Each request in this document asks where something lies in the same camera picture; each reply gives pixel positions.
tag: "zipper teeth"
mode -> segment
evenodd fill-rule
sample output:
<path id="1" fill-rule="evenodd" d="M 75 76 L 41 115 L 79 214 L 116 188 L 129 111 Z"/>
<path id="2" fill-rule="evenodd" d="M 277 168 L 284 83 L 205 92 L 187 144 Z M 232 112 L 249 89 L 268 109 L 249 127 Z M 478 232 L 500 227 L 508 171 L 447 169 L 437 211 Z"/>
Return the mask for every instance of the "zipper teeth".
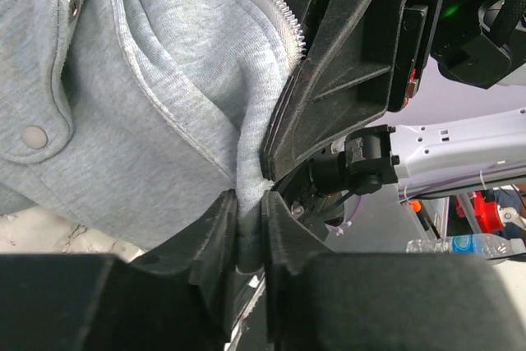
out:
<path id="1" fill-rule="evenodd" d="M 296 63 L 303 58 L 305 52 L 305 36 L 303 36 L 302 26 L 284 0 L 271 0 L 271 2 L 278 8 L 280 15 L 287 21 L 288 26 L 294 34 L 295 48 L 293 51 L 296 54 L 296 59 L 294 59 Z"/>

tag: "white bottle cap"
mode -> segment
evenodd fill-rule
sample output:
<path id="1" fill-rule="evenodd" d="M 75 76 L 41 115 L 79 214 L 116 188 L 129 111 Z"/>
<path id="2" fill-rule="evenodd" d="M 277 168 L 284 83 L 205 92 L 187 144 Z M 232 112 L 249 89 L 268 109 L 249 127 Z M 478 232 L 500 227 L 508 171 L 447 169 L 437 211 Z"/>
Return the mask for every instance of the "white bottle cap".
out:
<path id="1" fill-rule="evenodd" d="M 524 246 L 524 242 L 522 238 L 512 238 L 510 240 L 510 244 L 511 244 L 511 250 L 515 254 L 522 254 L 526 252 L 526 246 Z"/>

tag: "snap button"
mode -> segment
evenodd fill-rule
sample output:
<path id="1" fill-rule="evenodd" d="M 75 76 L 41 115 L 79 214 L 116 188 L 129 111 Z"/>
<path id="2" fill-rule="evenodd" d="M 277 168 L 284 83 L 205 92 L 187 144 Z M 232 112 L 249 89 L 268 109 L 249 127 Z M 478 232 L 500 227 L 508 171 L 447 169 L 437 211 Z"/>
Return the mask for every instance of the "snap button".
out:
<path id="1" fill-rule="evenodd" d="M 22 141 L 33 150 L 40 150 L 48 144 L 48 135 L 41 127 L 27 127 L 22 132 Z"/>
<path id="2" fill-rule="evenodd" d="M 69 22 L 72 23 L 81 10 L 81 0 L 67 0 L 69 6 Z"/>

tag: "red component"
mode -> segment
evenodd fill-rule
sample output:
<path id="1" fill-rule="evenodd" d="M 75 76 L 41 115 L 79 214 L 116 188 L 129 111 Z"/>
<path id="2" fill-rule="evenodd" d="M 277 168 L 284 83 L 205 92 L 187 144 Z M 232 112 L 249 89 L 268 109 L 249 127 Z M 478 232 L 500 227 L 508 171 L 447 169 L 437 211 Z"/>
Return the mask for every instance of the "red component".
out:
<path id="1" fill-rule="evenodd" d="M 475 197 L 473 198 L 473 208 L 480 229 L 484 233 L 494 233 L 498 230 L 504 229 L 496 202 L 486 202 L 482 197 L 482 193 L 476 192 Z M 462 210 L 462 206 L 459 203 L 459 199 L 457 199 L 457 214 L 459 217 L 466 217 L 464 210 Z"/>

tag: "gray jacket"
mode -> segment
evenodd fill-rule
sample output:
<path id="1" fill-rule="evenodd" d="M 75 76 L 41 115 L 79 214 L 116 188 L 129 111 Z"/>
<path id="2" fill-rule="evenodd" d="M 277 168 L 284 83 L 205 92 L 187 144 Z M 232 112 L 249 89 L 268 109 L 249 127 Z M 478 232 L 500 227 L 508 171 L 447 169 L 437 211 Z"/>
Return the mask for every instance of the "gray jacket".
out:
<path id="1" fill-rule="evenodd" d="M 152 248 L 231 187 L 302 38 L 280 0 L 0 0 L 0 211 L 38 203 Z"/>

